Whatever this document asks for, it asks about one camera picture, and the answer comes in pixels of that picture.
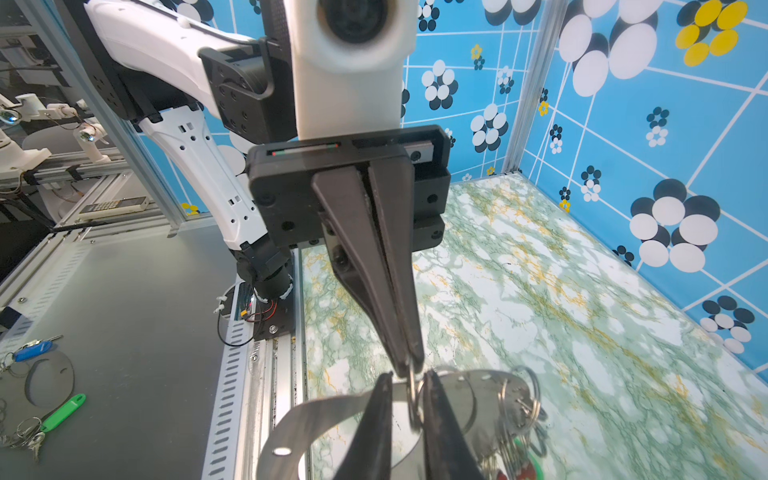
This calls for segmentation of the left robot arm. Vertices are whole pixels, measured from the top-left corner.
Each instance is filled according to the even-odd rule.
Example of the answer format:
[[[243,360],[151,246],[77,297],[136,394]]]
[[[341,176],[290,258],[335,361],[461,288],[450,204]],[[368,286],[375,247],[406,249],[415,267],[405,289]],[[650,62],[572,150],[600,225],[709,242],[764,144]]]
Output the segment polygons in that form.
[[[259,39],[171,1],[60,1],[93,86],[179,168],[264,299],[314,240],[394,371],[420,372],[414,252],[437,246],[450,181],[438,126],[404,128],[413,1],[265,1]]]

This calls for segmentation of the grey metal key ring plate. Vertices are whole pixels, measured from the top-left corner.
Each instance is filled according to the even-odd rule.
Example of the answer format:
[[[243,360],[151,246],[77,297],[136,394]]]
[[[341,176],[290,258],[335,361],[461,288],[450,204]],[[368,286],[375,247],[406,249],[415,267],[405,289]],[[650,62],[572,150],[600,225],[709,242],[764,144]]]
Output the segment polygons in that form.
[[[461,433],[483,476],[512,476],[511,447],[521,439],[539,463],[547,453],[541,388],[528,367],[511,371],[434,370],[440,377]],[[392,451],[389,479],[427,479],[422,433],[424,377],[393,379]],[[296,479],[312,444],[337,425],[360,419],[372,390],[314,400],[293,408],[268,437],[258,460],[259,479]]]

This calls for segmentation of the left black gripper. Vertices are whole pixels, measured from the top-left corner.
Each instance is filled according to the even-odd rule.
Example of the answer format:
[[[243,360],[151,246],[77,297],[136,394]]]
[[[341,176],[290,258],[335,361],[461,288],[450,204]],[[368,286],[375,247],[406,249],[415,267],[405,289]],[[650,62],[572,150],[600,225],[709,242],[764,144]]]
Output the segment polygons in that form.
[[[393,370],[421,369],[412,254],[442,240],[450,149],[437,125],[251,148],[247,187],[267,229],[247,251],[260,296],[287,289],[269,253],[327,240],[337,280],[370,318]]]

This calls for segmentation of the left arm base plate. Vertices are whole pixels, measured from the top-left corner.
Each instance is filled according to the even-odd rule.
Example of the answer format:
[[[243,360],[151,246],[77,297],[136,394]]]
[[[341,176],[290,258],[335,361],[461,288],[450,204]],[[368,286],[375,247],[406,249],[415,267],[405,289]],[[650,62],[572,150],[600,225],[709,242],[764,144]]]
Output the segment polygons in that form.
[[[235,319],[251,328],[253,341],[276,338],[295,331],[295,285],[274,300],[264,300],[247,282],[238,287]]]

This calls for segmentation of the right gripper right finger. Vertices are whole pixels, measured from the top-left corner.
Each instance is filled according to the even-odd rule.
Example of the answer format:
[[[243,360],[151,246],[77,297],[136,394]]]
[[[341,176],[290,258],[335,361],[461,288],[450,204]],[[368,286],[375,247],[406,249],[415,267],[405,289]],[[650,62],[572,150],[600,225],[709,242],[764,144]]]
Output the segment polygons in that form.
[[[482,479],[440,377],[434,370],[424,376],[422,397],[426,478]]]

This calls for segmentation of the red key tag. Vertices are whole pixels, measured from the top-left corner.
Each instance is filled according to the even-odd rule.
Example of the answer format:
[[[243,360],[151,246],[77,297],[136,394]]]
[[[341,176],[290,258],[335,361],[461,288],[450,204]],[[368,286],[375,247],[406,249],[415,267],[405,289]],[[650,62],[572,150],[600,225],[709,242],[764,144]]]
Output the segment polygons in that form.
[[[497,480],[537,480],[538,470],[532,461],[529,461],[519,471],[515,472],[512,476],[508,476],[504,471],[498,470],[496,475]]]

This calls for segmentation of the green key tag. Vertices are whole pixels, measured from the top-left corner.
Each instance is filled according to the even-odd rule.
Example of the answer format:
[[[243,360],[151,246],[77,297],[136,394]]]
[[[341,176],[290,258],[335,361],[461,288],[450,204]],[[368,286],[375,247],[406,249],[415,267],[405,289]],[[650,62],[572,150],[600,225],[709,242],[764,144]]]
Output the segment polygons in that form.
[[[511,447],[511,470],[516,480],[544,480],[544,473],[537,462],[531,456],[528,445],[521,439],[513,441]]]

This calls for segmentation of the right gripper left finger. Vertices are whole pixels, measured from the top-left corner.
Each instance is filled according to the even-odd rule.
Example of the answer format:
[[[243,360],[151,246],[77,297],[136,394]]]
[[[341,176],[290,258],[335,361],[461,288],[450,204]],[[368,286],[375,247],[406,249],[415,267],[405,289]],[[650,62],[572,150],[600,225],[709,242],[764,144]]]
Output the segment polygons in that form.
[[[391,475],[393,374],[381,374],[334,479],[389,479]]]

